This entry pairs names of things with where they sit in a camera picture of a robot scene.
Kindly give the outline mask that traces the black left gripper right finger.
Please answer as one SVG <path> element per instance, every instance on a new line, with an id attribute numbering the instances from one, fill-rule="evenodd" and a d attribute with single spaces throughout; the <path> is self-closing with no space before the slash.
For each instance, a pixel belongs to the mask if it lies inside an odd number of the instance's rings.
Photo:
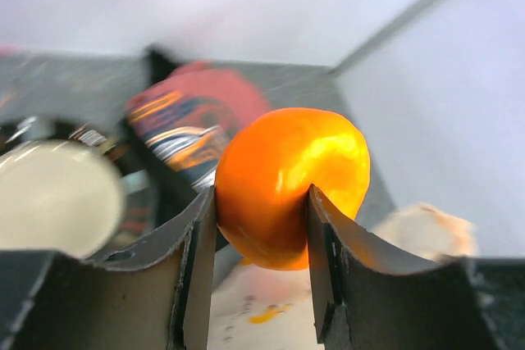
<path id="1" fill-rule="evenodd" d="M 308 191 L 317 341 L 327 349 L 521 349 L 521 258 L 415 256 Z"/>

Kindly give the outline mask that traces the beige banana print plastic bag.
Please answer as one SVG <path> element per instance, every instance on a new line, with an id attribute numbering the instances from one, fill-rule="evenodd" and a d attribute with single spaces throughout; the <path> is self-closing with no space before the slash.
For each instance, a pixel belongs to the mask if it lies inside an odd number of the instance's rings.
<path id="1" fill-rule="evenodd" d="M 427 260 L 477 253 L 475 226 L 427 204 L 391 212 L 371 231 Z M 217 252 L 209 349 L 319 349 L 308 270 L 267 270 L 233 247 Z"/>

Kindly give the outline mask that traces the orange fruit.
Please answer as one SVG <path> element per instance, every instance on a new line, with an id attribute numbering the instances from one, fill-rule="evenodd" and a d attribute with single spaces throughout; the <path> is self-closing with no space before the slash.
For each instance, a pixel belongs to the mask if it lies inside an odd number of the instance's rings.
<path id="1" fill-rule="evenodd" d="M 310 186 L 354 220 L 370 178 L 366 139 L 347 118 L 306 107 L 271 111 L 222 153 L 215 179 L 218 227 L 249 263 L 303 270 Z"/>

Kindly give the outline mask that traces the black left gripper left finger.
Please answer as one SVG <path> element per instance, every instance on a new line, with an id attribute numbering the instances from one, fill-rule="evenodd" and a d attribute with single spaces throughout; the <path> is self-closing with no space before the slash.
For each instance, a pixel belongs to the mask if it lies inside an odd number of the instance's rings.
<path id="1" fill-rule="evenodd" d="M 209 189 L 99 261 L 3 252 L 2 348 L 206 348 L 216 232 Z"/>

